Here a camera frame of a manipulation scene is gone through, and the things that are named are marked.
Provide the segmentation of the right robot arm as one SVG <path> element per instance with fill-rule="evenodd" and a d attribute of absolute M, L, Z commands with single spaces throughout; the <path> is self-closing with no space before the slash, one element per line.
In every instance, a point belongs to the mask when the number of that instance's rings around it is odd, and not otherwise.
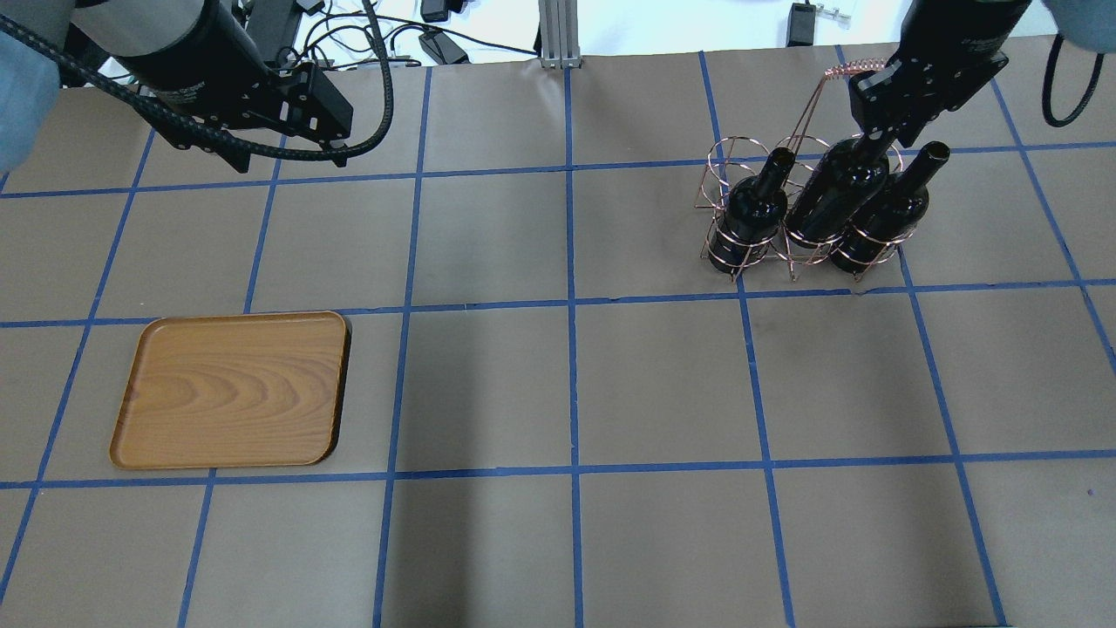
<path fill-rule="evenodd" d="M 1045 1 L 1058 31 L 1045 60 L 1041 107 L 1055 128 L 1075 122 L 1091 103 L 1103 67 L 1115 49 L 1112 1 Z M 1002 44 L 1030 7 L 1028 1 L 913 1 L 896 51 L 881 69 L 848 83 L 850 114 L 862 141 L 881 154 L 896 141 L 912 147 L 929 123 L 958 112 L 1009 64 Z M 1065 44 L 1093 54 L 1091 76 L 1072 110 L 1052 106 L 1057 64 Z"/>

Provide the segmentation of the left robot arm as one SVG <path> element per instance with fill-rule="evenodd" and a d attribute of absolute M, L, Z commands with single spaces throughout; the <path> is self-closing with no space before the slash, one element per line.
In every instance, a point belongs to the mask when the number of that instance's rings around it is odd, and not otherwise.
<path fill-rule="evenodd" d="M 352 104 L 308 61 L 282 55 L 292 1 L 4 1 L 3 172 L 29 158 L 64 84 L 127 103 L 179 149 L 217 154 L 243 174 L 252 156 L 329 160 L 347 146 Z"/>

